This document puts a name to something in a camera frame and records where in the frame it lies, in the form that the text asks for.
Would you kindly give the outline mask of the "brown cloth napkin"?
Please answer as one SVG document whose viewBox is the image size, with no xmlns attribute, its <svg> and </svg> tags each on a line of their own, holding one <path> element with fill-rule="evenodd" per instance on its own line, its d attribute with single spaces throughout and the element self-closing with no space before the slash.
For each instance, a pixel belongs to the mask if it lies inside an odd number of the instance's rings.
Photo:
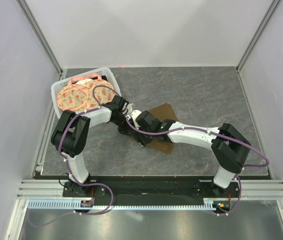
<svg viewBox="0 0 283 240">
<path fill-rule="evenodd" d="M 160 106 L 147 110 L 154 118 L 157 118 L 159 121 L 163 122 L 164 120 L 174 120 L 178 121 L 178 118 L 172 108 L 168 103 L 164 103 Z M 150 147 L 161 151 L 166 154 L 171 154 L 174 148 L 174 144 L 168 141 L 164 141 L 159 136 L 146 135 L 148 139 L 145 139 L 141 143 L 142 147 Z"/>
</svg>

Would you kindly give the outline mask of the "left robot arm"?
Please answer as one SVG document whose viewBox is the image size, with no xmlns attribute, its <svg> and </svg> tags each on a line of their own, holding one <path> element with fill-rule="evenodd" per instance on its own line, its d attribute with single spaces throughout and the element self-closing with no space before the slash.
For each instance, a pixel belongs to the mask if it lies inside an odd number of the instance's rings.
<svg viewBox="0 0 283 240">
<path fill-rule="evenodd" d="M 83 157 L 89 129 L 109 122 L 119 126 L 125 121 L 128 105 L 127 100 L 116 95 L 112 101 L 96 108 L 79 113 L 69 109 L 62 112 L 50 142 L 66 163 L 69 178 L 75 182 L 73 189 L 79 196 L 89 195 L 92 189 Z"/>
</svg>

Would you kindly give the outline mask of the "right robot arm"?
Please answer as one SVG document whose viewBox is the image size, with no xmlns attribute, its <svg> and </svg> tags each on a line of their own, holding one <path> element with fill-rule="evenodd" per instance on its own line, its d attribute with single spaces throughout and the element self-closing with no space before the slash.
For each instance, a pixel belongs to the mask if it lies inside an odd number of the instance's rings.
<svg viewBox="0 0 283 240">
<path fill-rule="evenodd" d="M 221 127 L 198 127 L 172 119 L 160 121 L 148 111 L 131 113 L 133 126 L 144 144 L 152 141 L 188 144 L 211 150 L 219 163 L 210 184 L 211 193 L 222 197 L 229 190 L 231 180 L 241 173 L 251 144 L 231 124 Z"/>
</svg>

